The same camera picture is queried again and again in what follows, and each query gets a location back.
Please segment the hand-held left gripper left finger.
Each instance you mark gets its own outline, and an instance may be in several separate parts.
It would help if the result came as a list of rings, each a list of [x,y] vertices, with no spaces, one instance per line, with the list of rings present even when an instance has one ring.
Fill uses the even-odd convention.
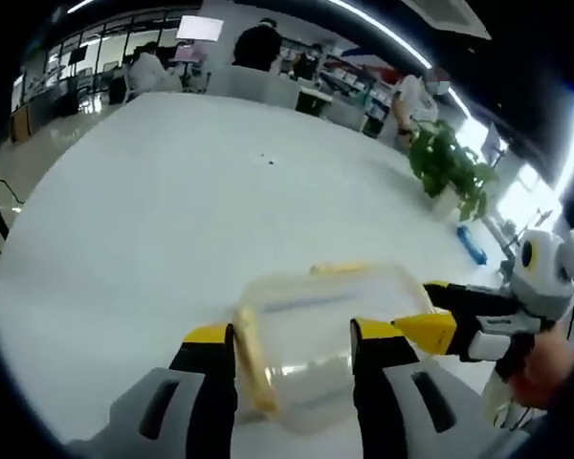
[[[204,326],[167,368],[150,370],[109,409],[104,428],[71,448],[228,448],[237,409],[234,329]]]

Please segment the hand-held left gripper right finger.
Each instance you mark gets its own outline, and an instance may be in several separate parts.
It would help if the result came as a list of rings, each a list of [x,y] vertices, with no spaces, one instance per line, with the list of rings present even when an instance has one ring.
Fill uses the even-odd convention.
[[[421,361],[391,323],[350,321],[353,399],[365,448],[505,448],[482,399],[435,361]]]

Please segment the person's right hand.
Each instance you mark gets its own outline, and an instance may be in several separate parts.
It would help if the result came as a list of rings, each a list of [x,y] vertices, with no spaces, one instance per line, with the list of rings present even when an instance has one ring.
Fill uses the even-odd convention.
[[[557,325],[535,337],[524,367],[508,380],[513,400],[526,408],[574,405],[574,344]]]

